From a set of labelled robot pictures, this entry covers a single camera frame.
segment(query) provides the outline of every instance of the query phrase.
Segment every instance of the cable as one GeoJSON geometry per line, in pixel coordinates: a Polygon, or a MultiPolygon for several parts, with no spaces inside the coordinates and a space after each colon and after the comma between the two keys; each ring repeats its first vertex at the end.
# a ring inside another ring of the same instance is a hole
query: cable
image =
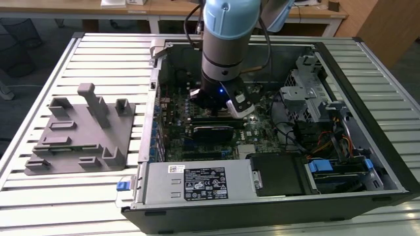
{"type": "Polygon", "coordinates": [[[193,48],[196,48],[196,47],[195,47],[195,43],[193,43],[193,41],[191,40],[191,37],[189,37],[189,34],[188,34],[187,22],[188,22],[188,20],[189,20],[189,18],[191,18],[191,16],[192,16],[192,14],[195,14],[195,12],[199,10],[200,7],[201,7],[201,6],[197,5],[197,6],[195,7],[195,9],[192,9],[192,11],[189,12],[189,14],[188,14],[188,16],[185,17],[185,20],[184,20],[184,33],[185,33],[185,36],[187,36],[188,43],[189,43],[189,45],[191,45],[193,48]]]}
{"type": "MultiPolygon", "coordinates": [[[[200,8],[204,9],[204,0],[200,0],[200,8]]],[[[197,20],[197,25],[196,25],[196,32],[197,34],[200,34],[203,32],[203,28],[201,28],[201,18],[203,18],[203,11],[200,11],[200,15],[199,15],[199,20],[197,20]]]]}
{"type": "Polygon", "coordinates": [[[293,3],[293,6],[297,7],[297,12],[299,12],[299,23],[301,22],[301,14],[300,14],[300,6],[296,5],[296,3],[293,3]]]}
{"type": "Polygon", "coordinates": [[[317,137],[317,145],[321,144],[321,137],[323,137],[323,135],[327,134],[327,133],[332,133],[332,132],[331,132],[331,131],[324,131],[324,132],[321,132],[320,136],[317,137]]]}
{"type": "Polygon", "coordinates": [[[293,130],[291,130],[291,131],[287,133],[287,139],[285,139],[285,145],[284,145],[284,150],[285,150],[285,152],[299,151],[299,149],[288,150],[288,145],[289,145],[289,143],[288,143],[288,137],[289,137],[289,133],[292,133],[292,132],[293,132],[293,130]]]}
{"type": "Polygon", "coordinates": [[[349,156],[352,157],[353,156],[353,143],[351,141],[351,139],[343,135],[343,138],[347,140],[347,143],[348,143],[348,153],[349,153],[349,156]]]}
{"type": "Polygon", "coordinates": [[[12,139],[9,139],[9,138],[0,138],[0,142],[12,142],[12,139]]]}
{"type": "Polygon", "coordinates": [[[261,26],[261,29],[263,29],[263,32],[264,32],[265,41],[267,41],[267,46],[268,46],[267,60],[265,60],[264,65],[256,66],[256,67],[251,67],[251,68],[243,70],[241,74],[259,71],[259,70],[264,69],[269,65],[269,77],[272,79],[272,47],[271,47],[271,40],[269,40],[267,26],[265,26],[265,23],[264,23],[261,17],[259,18],[257,22],[260,23],[260,26],[261,26]]]}
{"type": "Polygon", "coordinates": [[[308,151],[308,149],[305,149],[301,145],[300,145],[300,143],[296,141],[296,139],[293,139],[285,132],[283,132],[277,127],[275,127],[276,128],[276,130],[277,130],[277,132],[280,133],[280,134],[283,134],[284,135],[284,137],[287,137],[292,142],[293,142],[293,144],[295,144],[295,146],[297,147],[297,149],[303,152],[303,153],[305,153],[305,154],[312,154],[309,151],[308,151]]]}

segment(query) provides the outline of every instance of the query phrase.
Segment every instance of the white paper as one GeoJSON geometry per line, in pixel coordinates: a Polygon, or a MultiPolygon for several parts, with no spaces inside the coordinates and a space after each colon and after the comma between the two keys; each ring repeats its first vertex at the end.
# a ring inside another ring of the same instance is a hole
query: white paper
{"type": "Polygon", "coordinates": [[[100,7],[101,8],[124,8],[125,0],[101,0],[100,7]]]}

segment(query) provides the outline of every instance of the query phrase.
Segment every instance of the slotted aluminum surface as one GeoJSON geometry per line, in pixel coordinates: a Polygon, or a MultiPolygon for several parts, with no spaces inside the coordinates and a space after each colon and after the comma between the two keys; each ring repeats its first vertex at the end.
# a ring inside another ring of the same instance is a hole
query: slotted aluminum surface
{"type": "MultiPolygon", "coordinates": [[[[85,34],[83,39],[72,39],[0,162],[3,236],[143,235],[120,214],[115,199],[117,181],[136,173],[153,38],[184,39],[179,35],[163,34],[85,34]],[[23,173],[24,164],[51,115],[47,104],[53,97],[60,96],[68,97],[72,103],[85,103],[76,95],[81,82],[96,84],[95,92],[105,98],[105,102],[128,98],[136,103],[128,169],[119,172],[27,176],[23,173]]],[[[369,50],[349,38],[273,37],[273,40],[325,43],[404,161],[420,179],[419,106],[369,50]]],[[[123,192],[120,197],[125,202],[132,200],[129,192],[123,192]]],[[[420,219],[419,200],[379,208],[348,221],[184,235],[420,235],[420,224],[416,223],[420,219]]]]}

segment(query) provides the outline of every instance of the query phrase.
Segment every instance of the metal bracket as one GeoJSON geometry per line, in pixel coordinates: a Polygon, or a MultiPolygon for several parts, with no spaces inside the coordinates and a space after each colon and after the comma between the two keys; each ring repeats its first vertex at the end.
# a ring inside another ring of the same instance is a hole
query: metal bracket
{"type": "Polygon", "coordinates": [[[261,175],[259,171],[252,171],[252,180],[253,180],[255,189],[261,189],[263,181],[261,181],[261,175]]]}
{"type": "Polygon", "coordinates": [[[165,40],[164,39],[153,39],[151,42],[151,57],[152,59],[160,58],[165,52],[165,40]]]}

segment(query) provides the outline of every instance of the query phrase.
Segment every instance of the gray floor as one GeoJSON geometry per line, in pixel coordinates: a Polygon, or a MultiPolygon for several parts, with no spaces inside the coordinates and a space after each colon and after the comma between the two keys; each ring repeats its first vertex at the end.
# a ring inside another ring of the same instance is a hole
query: gray floor
{"type": "MultiPolygon", "coordinates": [[[[113,29],[109,21],[100,21],[101,32],[139,32],[136,21],[116,21],[123,29],[113,29]]],[[[37,65],[37,70],[28,76],[12,79],[0,71],[1,81],[8,86],[15,85],[43,85],[49,77],[56,62],[61,56],[73,32],[83,31],[79,20],[65,20],[64,28],[59,28],[53,20],[35,19],[39,34],[44,44],[29,51],[31,57],[37,65]]],[[[161,26],[165,33],[180,33],[177,29],[161,26]]],[[[417,102],[420,102],[420,44],[413,43],[408,52],[392,68],[391,72],[399,79],[408,92],[417,102]]],[[[12,87],[16,98],[11,101],[0,99],[0,138],[12,138],[32,103],[37,97],[41,87],[12,87]]],[[[0,156],[7,149],[7,142],[0,141],[0,156]]]]}

